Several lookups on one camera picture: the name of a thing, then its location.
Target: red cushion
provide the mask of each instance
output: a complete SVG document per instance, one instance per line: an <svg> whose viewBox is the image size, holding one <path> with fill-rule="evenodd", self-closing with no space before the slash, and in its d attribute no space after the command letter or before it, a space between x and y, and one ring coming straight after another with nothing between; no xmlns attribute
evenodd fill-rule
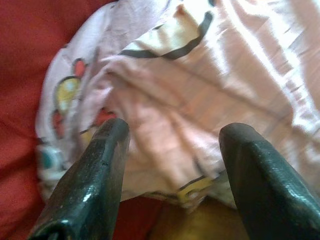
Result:
<svg viewBox="0 0 320 240"><path fill-rule="evenodd" d="M25 239L44 206L37 190L34 148L35 117L48 65L83 22L108 2L111 0L1 1L0 239ZM135 208L136 201L122 204L127 211L120 210L120 219L137 221L135 225L148 231L139 221L152 218L148 211L158 209L161 203L143 199L147 205L157 206L145 210ZM151 213L155 218L156 211ZM132 214L145 218L130 218ZM123 231L130 231L130 224L125 226Z"/></svg>

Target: pink fabric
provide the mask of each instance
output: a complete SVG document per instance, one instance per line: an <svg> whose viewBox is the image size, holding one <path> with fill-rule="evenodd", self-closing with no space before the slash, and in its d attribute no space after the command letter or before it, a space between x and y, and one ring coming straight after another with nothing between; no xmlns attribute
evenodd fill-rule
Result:
<svg viewBox="0 0 320 240"><path fill-rule="evenodd" d="M96 62L83 76L86 84L72 96L65 136L55 141L47 113L54 109L53 86L70 69L65 60L70 57L62 57L61 50L47 75L37 132L53 138L66 166L77 159L79 146L88 144L86 130L104 108L125 119L131 130L123 199L147 194L191 208L211 191L232 205L218 135L225 125L242 122L265 136L320 192L320 85L315 84L320 35L318 21L305 14L318 19L318 5L215 2L161 2L166 11L152 14L152 24L147 21L152 11L146 9L158 7L153 4L132 7L135 15L121 14L122 27L112 29L112 20L105 18L102 27L110 31L77 55L86 56L96 46ZM129 40L135 31L123 26L146 22L150 29ZM78 37L78 43L86 39ZM120 49L124 42L128 45Z"/></svg>

